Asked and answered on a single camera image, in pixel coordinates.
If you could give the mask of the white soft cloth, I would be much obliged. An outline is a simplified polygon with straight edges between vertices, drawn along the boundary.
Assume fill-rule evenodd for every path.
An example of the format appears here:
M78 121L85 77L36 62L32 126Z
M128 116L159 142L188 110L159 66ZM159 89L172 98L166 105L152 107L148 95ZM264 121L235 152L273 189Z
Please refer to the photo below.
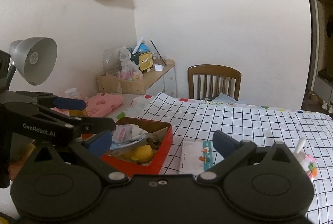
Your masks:
M117 125L112 133L112 142L117 144L135 141L144 137L148 131L140 128L138 125L125 124Z

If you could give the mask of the blue white packet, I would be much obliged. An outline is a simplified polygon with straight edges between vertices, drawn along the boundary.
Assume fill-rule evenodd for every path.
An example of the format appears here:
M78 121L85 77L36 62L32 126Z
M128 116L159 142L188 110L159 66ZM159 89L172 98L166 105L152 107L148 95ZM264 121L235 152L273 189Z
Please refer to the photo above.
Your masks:
M121 149L121 148L126 148L129 146L132 146L142 140L144 140L146 138L146 135L140 135L140 136L136 136L134 139L130 139L128 141L125 142L121 142L121 143L116 143L116 142L112 142L111 147L109 148L111 151L113 150L117 150L117 149Z

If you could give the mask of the pink folded cloth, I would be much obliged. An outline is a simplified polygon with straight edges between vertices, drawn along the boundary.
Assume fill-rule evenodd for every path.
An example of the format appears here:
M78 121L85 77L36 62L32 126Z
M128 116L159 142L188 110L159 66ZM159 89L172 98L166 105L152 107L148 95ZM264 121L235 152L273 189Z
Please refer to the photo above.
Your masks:
M76 117L105 117L122 105L125 102L125 99L122 95L98 93L91 98L86 97L85 102L86 108L83 111L58 108L52 108L52 110L64 115Z

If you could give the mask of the white booklet with pictures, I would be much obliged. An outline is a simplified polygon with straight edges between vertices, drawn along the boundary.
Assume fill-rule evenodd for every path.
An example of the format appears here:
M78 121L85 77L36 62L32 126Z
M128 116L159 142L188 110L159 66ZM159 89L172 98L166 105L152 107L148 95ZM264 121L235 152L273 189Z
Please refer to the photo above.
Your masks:
M212 141L184 141L181 147L179 174L199 175L224 159Z

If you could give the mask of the red storage box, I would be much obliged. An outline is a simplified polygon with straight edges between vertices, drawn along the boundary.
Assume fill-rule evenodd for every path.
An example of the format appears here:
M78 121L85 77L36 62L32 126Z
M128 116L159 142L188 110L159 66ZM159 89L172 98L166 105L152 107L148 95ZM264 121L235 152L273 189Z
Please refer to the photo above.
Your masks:
M172 143L170 123L123 117L115 131L96 134L82 145L130 177L158 174Z

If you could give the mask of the grey desk lamp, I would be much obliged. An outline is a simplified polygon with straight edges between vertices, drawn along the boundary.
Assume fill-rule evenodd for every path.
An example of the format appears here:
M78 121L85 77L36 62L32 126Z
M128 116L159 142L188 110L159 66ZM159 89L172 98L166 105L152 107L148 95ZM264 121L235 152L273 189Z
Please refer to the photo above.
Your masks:
M44 83L54 69L57 52L56 42L48 37L31 37L12 42L9 47L12 63L7 74L7 88L16 71L33 86Z

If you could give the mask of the cardboard box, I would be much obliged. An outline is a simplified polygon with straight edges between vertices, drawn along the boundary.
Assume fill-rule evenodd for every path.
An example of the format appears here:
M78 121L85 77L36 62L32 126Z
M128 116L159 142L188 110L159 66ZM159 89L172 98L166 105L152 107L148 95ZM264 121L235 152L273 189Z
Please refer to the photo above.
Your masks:
M97 85L100 93L111 94L135 94L144 95L146 89L142 80L127 81L116 76L105 74L97 76Z

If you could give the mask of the blue cloth on chair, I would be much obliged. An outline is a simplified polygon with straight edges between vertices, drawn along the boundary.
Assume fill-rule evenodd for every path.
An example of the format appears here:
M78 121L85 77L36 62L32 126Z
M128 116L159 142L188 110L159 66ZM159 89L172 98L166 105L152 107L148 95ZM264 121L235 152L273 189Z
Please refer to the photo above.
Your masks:
M229 97L226 94L220 93L216 97L205 97L202 99L202 101L210 101L210 102L223 102L223 103L238 103L238 104L247 104L245 101L237 101L232 97Z

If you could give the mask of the clear glass dome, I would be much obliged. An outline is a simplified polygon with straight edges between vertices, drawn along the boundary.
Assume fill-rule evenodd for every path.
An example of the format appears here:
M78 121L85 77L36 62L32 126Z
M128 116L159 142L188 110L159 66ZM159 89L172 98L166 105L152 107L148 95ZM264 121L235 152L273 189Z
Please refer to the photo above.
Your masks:
M108 72L111 70L120 70L120 53L126 50L127 48L125 46L116 46L105 50L103 53L104 72Z

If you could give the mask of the plastic bag of items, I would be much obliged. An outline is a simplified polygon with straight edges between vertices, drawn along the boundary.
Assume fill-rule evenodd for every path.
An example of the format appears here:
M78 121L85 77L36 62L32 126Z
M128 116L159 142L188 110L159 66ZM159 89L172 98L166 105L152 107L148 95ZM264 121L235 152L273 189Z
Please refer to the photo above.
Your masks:
M143 74L138 66L131 60L131 53L126 49L120 52L119 60L121 62L120 78L126 81L142 80Z

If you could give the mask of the wooden chair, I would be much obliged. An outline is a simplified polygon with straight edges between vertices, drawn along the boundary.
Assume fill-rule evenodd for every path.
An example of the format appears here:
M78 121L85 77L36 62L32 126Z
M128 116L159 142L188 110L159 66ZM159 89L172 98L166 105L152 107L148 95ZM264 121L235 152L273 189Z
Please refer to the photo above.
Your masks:
M239 99L242 74L221 65L195 65L187 69L189 98L215 98L220 94Z

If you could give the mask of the white plush bunny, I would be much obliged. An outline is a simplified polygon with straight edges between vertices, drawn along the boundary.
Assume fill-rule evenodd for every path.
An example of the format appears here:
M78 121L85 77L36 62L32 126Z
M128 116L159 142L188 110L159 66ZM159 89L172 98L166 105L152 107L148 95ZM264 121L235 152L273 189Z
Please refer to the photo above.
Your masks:
M300 138L293 151L293 155L304 169L308 178L313 182L318 175L317 161L312 155L305 153L303 150L306 142L307 140L305 138Z

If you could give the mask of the black grid white tablecloth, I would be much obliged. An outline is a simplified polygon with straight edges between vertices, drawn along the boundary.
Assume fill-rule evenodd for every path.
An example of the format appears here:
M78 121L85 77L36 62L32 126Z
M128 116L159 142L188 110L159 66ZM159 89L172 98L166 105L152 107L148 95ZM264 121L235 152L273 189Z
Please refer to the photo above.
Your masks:
M317 163L314 199L307 216L312 223L332 223L332 118L318 112L285 110L274 107L173 98L125 95L125 102L113 118L137 117L168 122L173 128L173 143L163 163L161 174L176 174L183 141L212 140L220 130L241 141L258 146L285 143L291 151L301 138L303 151Z

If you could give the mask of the white drawer cabinet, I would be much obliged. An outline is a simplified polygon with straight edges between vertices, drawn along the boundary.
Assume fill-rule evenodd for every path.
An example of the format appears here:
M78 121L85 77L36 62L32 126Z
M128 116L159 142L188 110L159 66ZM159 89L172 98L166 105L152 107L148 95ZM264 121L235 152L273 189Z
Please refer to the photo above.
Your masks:
M155 71L143 74L139 81L121 80L123 94L152 95L165 93L171 97L177 96L177 84L175 78L175 64L171 59L166 60L167 65L162 71Z

